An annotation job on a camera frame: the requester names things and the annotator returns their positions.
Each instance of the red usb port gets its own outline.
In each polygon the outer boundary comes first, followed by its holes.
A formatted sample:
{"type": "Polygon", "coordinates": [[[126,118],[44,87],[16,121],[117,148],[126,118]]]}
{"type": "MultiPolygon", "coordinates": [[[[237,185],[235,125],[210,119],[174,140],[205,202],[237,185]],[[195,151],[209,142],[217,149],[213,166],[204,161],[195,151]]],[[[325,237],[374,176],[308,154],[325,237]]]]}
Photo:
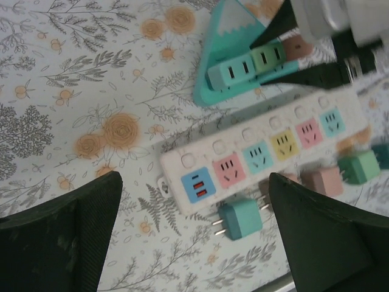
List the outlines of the red usb port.
{"type": "Polygon", "coordinates": [[[195,190],[197,190],[199,187],[202,187],[204,185],[204,183],[201,181],[201,182],[198,182],[197,184],[194,184],[193,185],[193,188],[195,189],[195,190]]]}
{"type": "Polygon", "coordinates": [[[204,195],[206,195],[206,194],[207,194],[207,190],[202,190],[202,191],[200,191],[200,192],[197,193],[197,197],[199,197],[199,196],[204,196],[204,195]]]}

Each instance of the blue outlet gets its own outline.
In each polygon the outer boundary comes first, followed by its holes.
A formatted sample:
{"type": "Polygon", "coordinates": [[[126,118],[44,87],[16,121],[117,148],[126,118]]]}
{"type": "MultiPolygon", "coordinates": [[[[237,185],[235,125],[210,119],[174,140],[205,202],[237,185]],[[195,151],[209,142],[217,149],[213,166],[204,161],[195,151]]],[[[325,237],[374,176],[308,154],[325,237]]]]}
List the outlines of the blue outlet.
{"type": "Polygon", "coordinates": [[[193,204],[216,193],[215,185],[206,167],[184,175],[181,181],[189,201],[193,204]]]}
{"type": "Polygon", "coordinates": [[[253,175],[274,164],[265,141],[243,150],[243,156],[253,175]]]}
{"type": "Polygon", "coordinates": [[[208,69],[213,90],[222,91],[230,86],[255,77],[254,63],[250,54],[229,59],[208,69]]]}
{"type": "Polygon", "coordinates": [[[337,108],[327,111],[320,116],[320,121],[327,137],[335,137],[346,130],[342,116],[337,108]]]}

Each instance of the pink outlet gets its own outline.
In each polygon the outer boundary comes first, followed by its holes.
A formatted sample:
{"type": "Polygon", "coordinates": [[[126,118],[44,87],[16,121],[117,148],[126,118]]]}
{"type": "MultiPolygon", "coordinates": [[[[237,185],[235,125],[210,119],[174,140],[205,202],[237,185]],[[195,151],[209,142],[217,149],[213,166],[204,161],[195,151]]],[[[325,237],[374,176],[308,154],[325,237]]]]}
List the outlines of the pink outlet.
{"type": "Polygon", "coordinates": [[[314,118],[297,125],[296,131],[304,149],[309,149],[323,141],[322,133],[314,118]]]}
{"type": "Polygon", "coordinates": [[[212,162],[212,166],[223,189],[228,189],[233,184],[246,178],[236,153],[222,160],[212,162]]]}

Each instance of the electrical outlet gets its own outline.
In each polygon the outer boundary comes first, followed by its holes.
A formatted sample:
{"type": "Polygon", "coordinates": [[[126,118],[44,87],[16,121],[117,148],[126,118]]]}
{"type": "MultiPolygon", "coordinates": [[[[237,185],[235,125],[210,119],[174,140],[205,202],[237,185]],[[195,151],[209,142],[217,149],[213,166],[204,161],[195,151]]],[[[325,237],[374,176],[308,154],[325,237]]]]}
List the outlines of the electrical outlet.
{"type": "Polygon", "coordinates": [[[230,86],[255,77],[255,68],[250,54],[245,54],[219,63],[208,69],[208,79],[213,90],[223,91],[230,86]]]}
{"type": "Polygon", "coordinates": [[[269,43],[251,50],[256,74],[275,69],[286,62],[286,54],[281,43],[269,43]]]}
{"type": "Polygon", "coordinates": [[[335,137],[346,130],[346,125],[337,108],[325,112],[320,116],[320,121],[323,125],[327,137],[335,137]]]}
{"type": "Polygon", "coordinates": [[[314,118],[297,125],[296,132],[304,149],[309,149],[323,141],[322,132],[314,118]]]}
{"type": "Polygon", "coordinates": [[[196,203],[216,193],[215,185],[206,167],[184,175],[181,182],[191,203],[196,203]]]}
{"type": "Polygon", "coordinates": [[[236,184],[246,178],[239,157],[236,153],[223,158],[222,160],[212,162],[216,176],[223,189],[236,184]]]}
{"type": "Polygon", "coordinates": [[[272,136],[270,141],[277,155],[277,158],[280,161],[287,160],[288,158],[299,153],[297,143],[291,129],[287,129],[277,135],[272,136]]]}
{"type": "Polygon", "coordinates": [[[274,164],[265,141],[244,149],[243,156],[253,175],[274,164]]]}

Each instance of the green plug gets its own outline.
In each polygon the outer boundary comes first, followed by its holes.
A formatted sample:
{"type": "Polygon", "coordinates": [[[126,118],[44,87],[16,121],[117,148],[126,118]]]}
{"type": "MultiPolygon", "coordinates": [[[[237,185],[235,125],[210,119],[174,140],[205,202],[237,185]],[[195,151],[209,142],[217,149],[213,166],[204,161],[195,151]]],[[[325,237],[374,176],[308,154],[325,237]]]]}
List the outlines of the green plug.
{"type": "Polygon", "coordinates": [[[223,230],[216,235],[225,233],[231,240],[241,239],[256,231],[262,230],[262,219],[256,200],[242,199],[226,203],[218,209],[220,220],[213,225],[221,223],[223,230]]]}
{"type": "Polygon", "coordinates": [[[343,180],[348,184],[364,184],[381,173],[376,155],[372,150],[346,155],[338,160],[338,166],[343,180]]]}

